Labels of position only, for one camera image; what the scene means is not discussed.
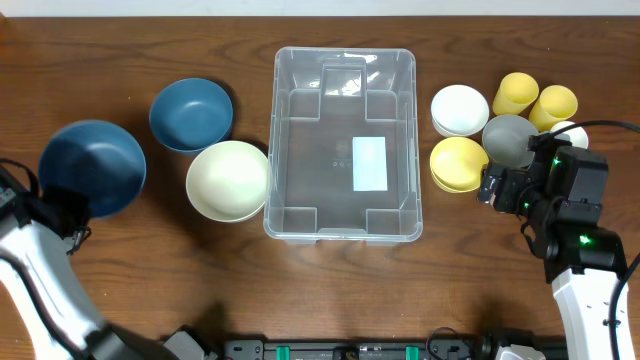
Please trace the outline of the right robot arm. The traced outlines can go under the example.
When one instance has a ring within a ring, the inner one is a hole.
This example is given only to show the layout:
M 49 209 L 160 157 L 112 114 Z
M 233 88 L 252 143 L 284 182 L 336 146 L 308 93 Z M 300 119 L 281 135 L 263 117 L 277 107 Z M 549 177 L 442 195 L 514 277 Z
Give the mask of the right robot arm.
M 523 218 L 520 232 L 544 265 L 571 359 L 632 359 L 628 281 L 636 263 L 620 236 L 599 226 L 608 162 L 546 134 L 532 136 L 528 168 L 489 162 L 478 199 Z

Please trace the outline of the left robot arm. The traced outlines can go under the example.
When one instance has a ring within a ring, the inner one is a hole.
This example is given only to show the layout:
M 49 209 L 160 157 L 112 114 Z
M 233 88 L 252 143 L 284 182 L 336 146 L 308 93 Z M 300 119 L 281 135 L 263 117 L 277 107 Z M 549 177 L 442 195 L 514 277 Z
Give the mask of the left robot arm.
M 87 196 L 40 191 L 1 171 L 1 282 L 39 359 L 216 359 L 188 329 L 153 341 L 108 322 L 88 297 L 69 258 L 90 236 Z

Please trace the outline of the cream beige bowl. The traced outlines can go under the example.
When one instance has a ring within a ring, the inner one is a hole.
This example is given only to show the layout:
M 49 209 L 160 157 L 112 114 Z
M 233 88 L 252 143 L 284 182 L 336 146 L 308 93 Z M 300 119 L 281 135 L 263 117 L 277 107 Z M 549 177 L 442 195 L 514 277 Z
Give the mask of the cream beige bowl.
M 223 141 L 192 161 L 185 181 L 187 197 L 210 220 L 242 222 L 263 208 L 268 173 L 268 159 L 259 148 L 243 141 Z

